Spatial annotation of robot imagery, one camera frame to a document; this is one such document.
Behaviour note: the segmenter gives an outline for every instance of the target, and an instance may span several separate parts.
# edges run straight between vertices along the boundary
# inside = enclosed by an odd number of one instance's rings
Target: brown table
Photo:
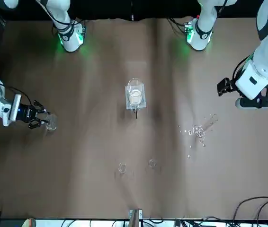
[[[219,19],[203,52],[164,19],[90,21],[71,54],[51,26],[9,22],[0,43],[0,78],[59,117],[54,133],[0,121],[5,217],[127,218],[141,208],[145,218],[231,218],[240,201],[268,195],[268,110],[238,110],[238,94],[216,91],[258,46],[255,19]],[[147,100],[137,120],[125,109],[133,77]],[[184,130],[211,114],[219,120],[195,146]],[[243,205],[238,218],[263,202]]]

